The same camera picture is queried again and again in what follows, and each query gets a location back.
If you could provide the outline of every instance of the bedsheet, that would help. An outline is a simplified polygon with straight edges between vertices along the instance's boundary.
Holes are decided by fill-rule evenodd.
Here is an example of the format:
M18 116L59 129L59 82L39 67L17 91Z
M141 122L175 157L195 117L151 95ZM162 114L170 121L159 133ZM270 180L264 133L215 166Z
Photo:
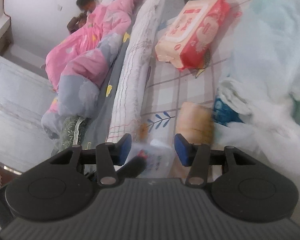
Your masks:
M84 27L56 46L46 59L46 71L58 91L42 126L57 138L67 116L92 117L100 87L131 24L137 0L104 0Z
M148 141L158 139L169 145L172 144L176 117L183 102L190 101L207 108L213 107L219 77L222 69L227 67L227 61L234 46L232 42L234 28L251 0L226 1L231 6L230 12L211 44L210 66L198 78L195 78L197 70L180 72L170 63L159 62L155 59L151 61L150 75L146 84L141 111L141 123L146 124L149 130ZM164 30L159 30L157 39L163 33ZM164 127L165 122L157 127L161 122L159 116L170 121ZM148 120L155 122L151 130L152 122L148 122Z

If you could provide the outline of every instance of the black mount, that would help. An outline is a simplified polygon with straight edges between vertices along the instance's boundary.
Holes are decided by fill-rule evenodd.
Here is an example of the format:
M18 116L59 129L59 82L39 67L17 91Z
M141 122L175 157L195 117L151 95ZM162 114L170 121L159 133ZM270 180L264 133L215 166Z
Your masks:
M103 187L115 187L125 178L135 178L146 167L135 157L117 172L131 149L131 135L114 143L103 143L95 150L74 145L25 172L8 184L5 198L11 212L36 221L59 220L85 208ZM97 184L84 176L84 164L96 164Z
M204 188L209 165L222 165L223 175L209 188L214 202L226 213L251 222L271 222L290 217L298 202L292 181L241 150L227 146L224 151L208 145L194 145L175 136L175 150L184 166L191 166L186 185Z

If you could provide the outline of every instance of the person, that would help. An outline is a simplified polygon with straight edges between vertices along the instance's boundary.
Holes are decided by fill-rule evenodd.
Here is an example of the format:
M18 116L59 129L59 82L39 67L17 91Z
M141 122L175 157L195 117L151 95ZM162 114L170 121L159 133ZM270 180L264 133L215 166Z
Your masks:
M82 11L92 13L101 0L77 0L77 6Z
M87 12L79 14L77 17L73 17L67 25L67 29L70 34L79 30L87 22Z

